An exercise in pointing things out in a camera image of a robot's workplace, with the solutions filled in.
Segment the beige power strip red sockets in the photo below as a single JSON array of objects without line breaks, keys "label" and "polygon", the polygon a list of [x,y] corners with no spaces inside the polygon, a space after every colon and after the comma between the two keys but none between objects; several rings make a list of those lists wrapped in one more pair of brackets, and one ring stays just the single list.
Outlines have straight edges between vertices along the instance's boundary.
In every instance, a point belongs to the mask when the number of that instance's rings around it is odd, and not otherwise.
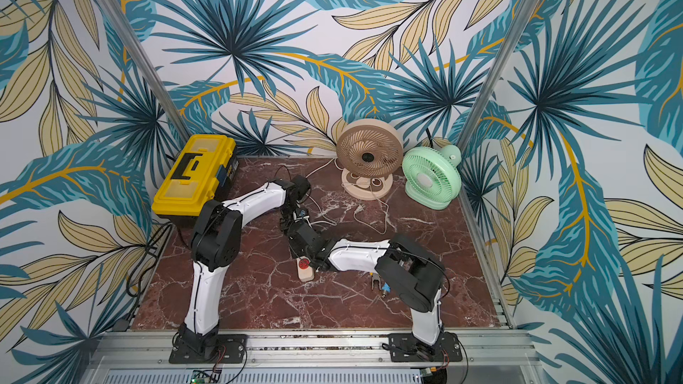
[{"label": "beige power strip red sockets", "polygon": [[311,282],[315,278],[315,270],[311,266],[311,262],[306,257],[299,257],[296,259],[297,275],[303,283]]}]

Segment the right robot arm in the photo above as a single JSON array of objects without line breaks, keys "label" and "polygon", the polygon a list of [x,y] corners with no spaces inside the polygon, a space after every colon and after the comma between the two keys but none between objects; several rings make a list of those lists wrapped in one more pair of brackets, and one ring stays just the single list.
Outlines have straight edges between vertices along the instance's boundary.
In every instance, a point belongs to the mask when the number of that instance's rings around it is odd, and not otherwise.
[{"label": "right robot arm", "polygon": [[325,238],[306,220],[282,227],[292,254],[316,271],[357,271],[377,275],[411,310],[412,341],[406,354],[432,356],[443,334],[440,304],[446,270],[413,238],[396,234],[379,242]]}]

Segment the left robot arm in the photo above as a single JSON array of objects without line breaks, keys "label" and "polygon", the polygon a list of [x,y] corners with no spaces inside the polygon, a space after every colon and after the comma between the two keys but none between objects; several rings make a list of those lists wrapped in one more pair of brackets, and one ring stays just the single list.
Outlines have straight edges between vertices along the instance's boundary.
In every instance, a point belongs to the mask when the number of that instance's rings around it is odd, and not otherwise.
[{"label": "left robot arm", "polygon": [[275,209],[286,219],[295,218],[295,210],[310,188],[309,181],[297,175],[290,181],[268,181],[241,197],[205,203],[190,244],[194,276],[190,307],[178,331],[183,347],[204,359],[213,354],[222,285],[229,265],[238,257],[243,228]]}]

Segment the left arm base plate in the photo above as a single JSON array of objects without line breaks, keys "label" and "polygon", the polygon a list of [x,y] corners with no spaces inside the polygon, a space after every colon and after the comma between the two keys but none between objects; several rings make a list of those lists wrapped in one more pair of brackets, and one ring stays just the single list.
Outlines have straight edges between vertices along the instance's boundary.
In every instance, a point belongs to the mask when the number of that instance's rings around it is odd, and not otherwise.
[{"label": "left arm base plate", "polygon": [[193,332],[173,343],[170,364],[240,364],[245,361],[245,334],[215,334],[199,338]]}]

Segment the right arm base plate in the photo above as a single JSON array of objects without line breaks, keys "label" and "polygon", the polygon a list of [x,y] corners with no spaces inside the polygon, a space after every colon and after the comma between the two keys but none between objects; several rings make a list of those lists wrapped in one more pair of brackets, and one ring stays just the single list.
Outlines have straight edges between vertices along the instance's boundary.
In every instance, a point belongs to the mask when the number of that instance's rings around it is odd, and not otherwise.
[{"label": "right arm base plate", "polygon": [[389,352],[393,363],[461,362],[462,345],[455,334],[443,332],[433,345],[419,341],[413,334],[390,334],[382,348]]}]

